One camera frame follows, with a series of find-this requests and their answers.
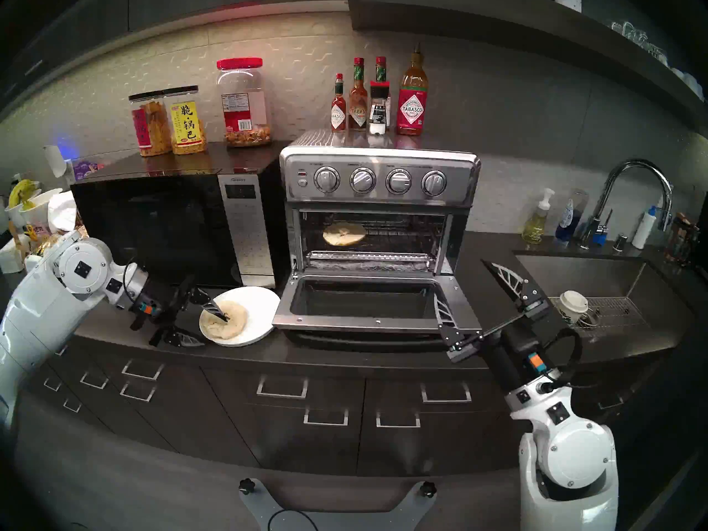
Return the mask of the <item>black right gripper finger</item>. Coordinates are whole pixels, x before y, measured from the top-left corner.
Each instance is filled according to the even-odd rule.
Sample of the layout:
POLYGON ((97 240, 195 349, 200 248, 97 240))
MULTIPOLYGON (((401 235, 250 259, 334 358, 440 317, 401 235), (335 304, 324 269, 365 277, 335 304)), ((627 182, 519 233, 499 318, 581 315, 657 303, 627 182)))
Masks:
POLYGON ((516 315, 506 319, 505 322, 514 322, 522 318, 535 321, 547 314, 549 300, 533 280, 521 276, 504 265, 485 259, 481 262, 515 306, 516 315))
POLYGON ((450 362, 458 363, 476 355, 483 329, 466 297, 458 293, 448 297, 444 292, 436 292, 433 301, 438 332, 450 362))

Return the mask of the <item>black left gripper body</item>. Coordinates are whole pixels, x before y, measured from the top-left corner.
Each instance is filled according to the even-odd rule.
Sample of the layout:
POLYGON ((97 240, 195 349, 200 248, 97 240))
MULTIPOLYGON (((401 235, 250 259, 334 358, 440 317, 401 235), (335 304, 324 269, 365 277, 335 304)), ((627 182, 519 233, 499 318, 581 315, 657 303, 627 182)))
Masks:
POLYGON ((149 345, 158 346, 164 342, 164 328, 176 326, 179 312, 190 302, 191 288, 195 286, 195 278, 187 277, 178 286, 169 284, 158 277, 149 277, 144 286, 144 304, 152 308, 146 314, 148 320, 156 326, 149 339, 149 345))

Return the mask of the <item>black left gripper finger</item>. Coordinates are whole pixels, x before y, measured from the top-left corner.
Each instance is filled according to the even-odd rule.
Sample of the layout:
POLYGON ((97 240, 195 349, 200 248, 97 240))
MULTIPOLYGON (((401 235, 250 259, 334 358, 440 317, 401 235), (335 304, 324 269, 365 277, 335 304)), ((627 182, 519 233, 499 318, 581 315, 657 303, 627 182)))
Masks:
POLYGON ((199 287, 191 288, 191 304, 201 306, 203 310, 223 322, 229 321, 229 317, 220 309, 213 298, 199 287))
POLYGON ((164 328, 164 342, 178 348, 199 348, 206 344, 206 339, 201 334, 182 329, 178 326, 164 328))

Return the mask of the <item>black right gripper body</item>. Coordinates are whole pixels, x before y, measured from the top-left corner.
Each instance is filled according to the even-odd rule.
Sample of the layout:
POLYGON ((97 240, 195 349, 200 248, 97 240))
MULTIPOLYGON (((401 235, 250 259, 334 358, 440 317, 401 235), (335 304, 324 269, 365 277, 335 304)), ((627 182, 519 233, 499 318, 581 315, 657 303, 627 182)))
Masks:
POLYGON ((552 371, 542 342, 532 329, 538 320, 522 318, 505 322, 483 333, 476 355, 486 363, 504 394, 523 388, 552 371))

